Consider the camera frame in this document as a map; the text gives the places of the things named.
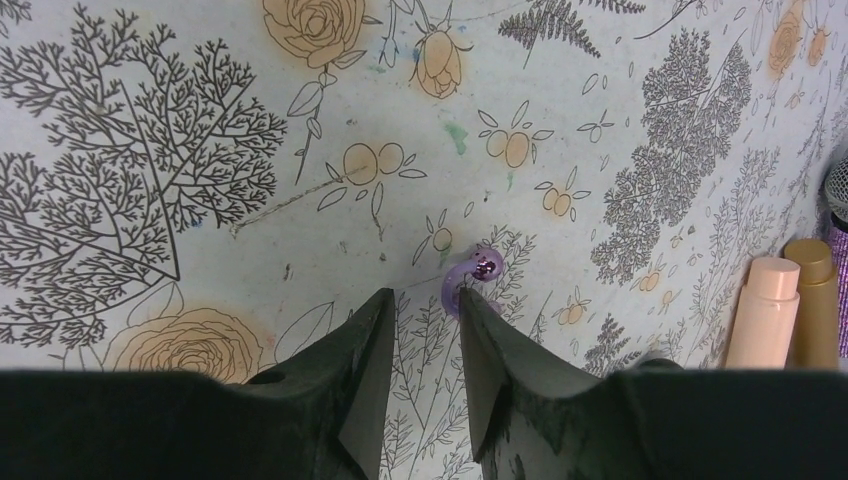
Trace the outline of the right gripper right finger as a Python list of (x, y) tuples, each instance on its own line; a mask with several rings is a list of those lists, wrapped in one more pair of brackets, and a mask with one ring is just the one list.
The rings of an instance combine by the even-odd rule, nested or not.
[(843, 479), (847, 377), (687, 370), (649, 360), (604, 378), (459, 294), (473, 458), (487, 479)]

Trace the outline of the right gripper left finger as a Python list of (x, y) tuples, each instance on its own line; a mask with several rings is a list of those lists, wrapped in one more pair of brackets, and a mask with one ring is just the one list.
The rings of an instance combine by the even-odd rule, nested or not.
[(5, 479), (375, 479), (395, 294), (246, 383), (189, 372), (1, 375)]

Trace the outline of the purple earbuds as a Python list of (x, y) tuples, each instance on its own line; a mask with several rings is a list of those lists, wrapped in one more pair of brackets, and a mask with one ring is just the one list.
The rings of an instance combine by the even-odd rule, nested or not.
[(498, 279), (505, 269), (502, 254), (493, 248), (478, 248), (466, 260), (455, 264), (444, 276), (441, 303), (446, 314), (459, 316), (460, 286), (469, 279), (488, 283)]

